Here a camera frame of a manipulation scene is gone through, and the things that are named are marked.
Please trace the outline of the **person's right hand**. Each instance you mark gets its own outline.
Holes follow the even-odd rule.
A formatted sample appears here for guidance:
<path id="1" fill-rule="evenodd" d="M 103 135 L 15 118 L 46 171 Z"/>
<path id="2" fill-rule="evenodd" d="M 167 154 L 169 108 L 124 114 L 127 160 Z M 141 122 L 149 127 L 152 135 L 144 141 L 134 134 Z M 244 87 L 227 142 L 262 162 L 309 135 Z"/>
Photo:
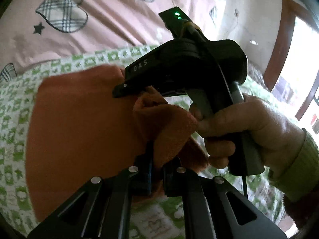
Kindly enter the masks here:
<path id="1" fill-rule="evenodd" d="M 265 101 L 244 96 L 243 103 L 220 110 L 205 118 L 195 103 L 190 112 L 198 121 L 198 134 L 204 138 L 209 164 L 218 169 L 228 166 L 235 144 L 222 136 L 247 131 L 261 148 L 263 163 L 273 178 L 284 174 L 297 158 L 306 137 L 303 129 L 272 109 Z"/>

